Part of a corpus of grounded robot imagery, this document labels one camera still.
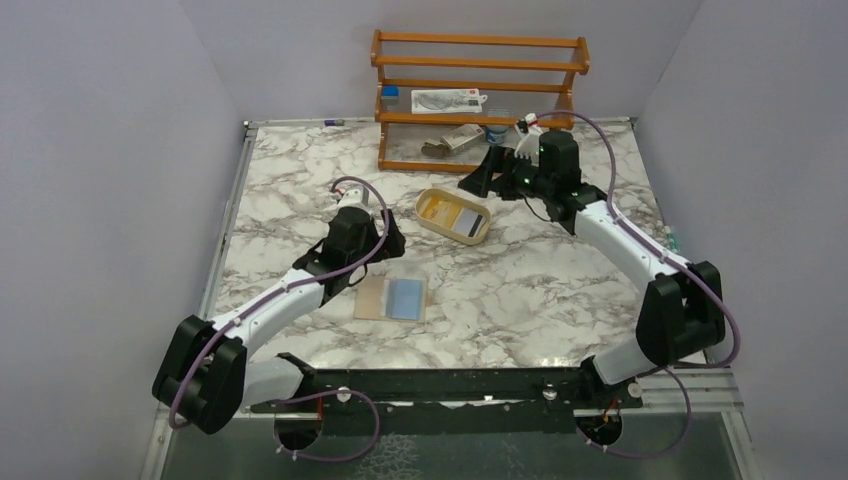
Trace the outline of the light blue card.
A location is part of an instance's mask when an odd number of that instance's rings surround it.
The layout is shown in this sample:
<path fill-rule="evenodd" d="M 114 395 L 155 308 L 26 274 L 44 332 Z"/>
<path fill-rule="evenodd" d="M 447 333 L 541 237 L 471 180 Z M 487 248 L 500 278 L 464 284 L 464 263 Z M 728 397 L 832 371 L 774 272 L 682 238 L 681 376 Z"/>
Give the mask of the light blue card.
<path fill-rule="evenodd" d="M 385 285 L 384 316 L 393 320 L 420 321 L 424 317 L 426 282 L 390 279 Z"/>

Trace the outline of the beige leather card holder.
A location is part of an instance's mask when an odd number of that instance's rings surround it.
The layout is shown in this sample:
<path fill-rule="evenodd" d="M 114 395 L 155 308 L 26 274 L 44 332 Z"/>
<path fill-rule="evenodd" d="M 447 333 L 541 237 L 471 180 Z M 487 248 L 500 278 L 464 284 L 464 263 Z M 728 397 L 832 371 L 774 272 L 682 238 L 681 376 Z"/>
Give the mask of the beige leather card holder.
<path fill-rule="evenodd" d="M 425 318 L 427 281 L 368 275 L 356 288 L 353 316 L 360 320 L 420 322 Z"/>

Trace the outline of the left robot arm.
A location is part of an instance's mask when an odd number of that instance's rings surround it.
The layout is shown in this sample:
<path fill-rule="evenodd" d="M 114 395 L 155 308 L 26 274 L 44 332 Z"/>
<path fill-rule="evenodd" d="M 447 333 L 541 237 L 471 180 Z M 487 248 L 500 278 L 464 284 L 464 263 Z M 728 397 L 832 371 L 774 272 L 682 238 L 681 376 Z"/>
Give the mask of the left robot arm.
<path fill-rule="evenodd" d="M 154 398 L 169 408 L 171 428 L 221 430 L 244 403 L 247 362 L 259 347 L 352 287 L 359 268 L 404 255 L 392 210 L 380 216 L 382 231 L 364 209 L 339 208 L 327 236 L 275 286 L 213 320 L 191 315 L 177 325 L 152 385 Z"/>

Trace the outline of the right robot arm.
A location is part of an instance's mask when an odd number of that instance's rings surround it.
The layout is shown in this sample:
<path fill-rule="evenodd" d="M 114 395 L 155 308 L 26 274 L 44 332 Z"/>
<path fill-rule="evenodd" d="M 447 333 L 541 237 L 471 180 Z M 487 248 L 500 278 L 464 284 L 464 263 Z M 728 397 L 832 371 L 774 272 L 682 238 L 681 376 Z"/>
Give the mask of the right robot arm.
<path fill-rule="evenodd" d="M 494 194 L 510 201 L 541 200 L 552 222 L 600 251 L 642 293 L 634 333 L 582 363 L 586 373 L 576 384 L 585 404 L 600 407 L 616 395 L 617 384 L 725 338 L 725 318 L 717 304 L 718 269 L 666 253 L 653 239 L 640 236 L 610 207 L 606 193 L 583 180 L 579 146 L 571 133 L 543 133 L 536 161 L 512 148 L 492 146 L 458 186 L 480 198 Z"/>

